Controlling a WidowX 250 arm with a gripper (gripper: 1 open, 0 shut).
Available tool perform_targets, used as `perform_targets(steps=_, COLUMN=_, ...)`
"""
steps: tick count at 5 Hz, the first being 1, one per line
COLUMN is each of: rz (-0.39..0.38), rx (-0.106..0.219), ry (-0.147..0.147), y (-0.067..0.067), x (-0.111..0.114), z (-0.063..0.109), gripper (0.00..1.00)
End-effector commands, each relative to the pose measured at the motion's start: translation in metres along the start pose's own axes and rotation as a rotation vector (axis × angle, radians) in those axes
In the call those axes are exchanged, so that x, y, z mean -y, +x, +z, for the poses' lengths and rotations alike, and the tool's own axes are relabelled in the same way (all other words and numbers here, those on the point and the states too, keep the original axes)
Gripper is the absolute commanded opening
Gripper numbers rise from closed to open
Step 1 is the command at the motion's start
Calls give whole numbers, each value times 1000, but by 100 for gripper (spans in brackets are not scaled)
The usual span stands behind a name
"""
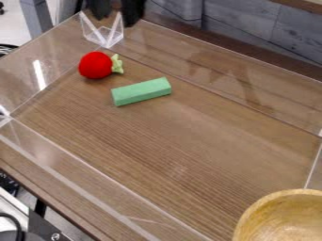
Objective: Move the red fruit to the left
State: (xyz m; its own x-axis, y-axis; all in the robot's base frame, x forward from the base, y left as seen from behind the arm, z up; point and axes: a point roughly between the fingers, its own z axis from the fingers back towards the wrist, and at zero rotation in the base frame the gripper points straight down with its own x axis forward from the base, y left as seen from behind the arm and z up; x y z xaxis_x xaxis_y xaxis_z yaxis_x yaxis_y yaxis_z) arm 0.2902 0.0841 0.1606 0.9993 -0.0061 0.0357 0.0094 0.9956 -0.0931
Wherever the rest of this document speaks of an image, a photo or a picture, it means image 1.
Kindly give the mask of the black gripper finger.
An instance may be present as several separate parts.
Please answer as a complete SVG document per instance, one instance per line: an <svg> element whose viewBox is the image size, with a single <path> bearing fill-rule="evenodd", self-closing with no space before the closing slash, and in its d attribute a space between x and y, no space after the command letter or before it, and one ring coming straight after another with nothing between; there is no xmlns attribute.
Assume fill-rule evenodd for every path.
<svg viewBox="0 0 322 241"><path fill-rule="evenodd" d="M144 5L146 0L120 0L121 16L125 27L132 27L144 15Z"/></svg>
<svg viewBox="0 0 322 241"><path fill-rule="evenodd" d="M88 8L97 20L109 16L112 11L112 0L88 0Z"/></svg>

